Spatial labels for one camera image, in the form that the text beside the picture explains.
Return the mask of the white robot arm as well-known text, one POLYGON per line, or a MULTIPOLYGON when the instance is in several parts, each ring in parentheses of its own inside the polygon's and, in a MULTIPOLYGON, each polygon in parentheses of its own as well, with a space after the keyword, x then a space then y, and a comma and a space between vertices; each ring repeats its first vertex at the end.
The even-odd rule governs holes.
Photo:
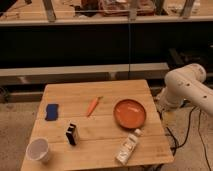
POLYGON ((186 99, 213 116, 213 89, 203 84, 205 79, 206 71, 197 63, 169 71, 164 78, 165 87, 157 95, 157 109, 175 110, 186 99))

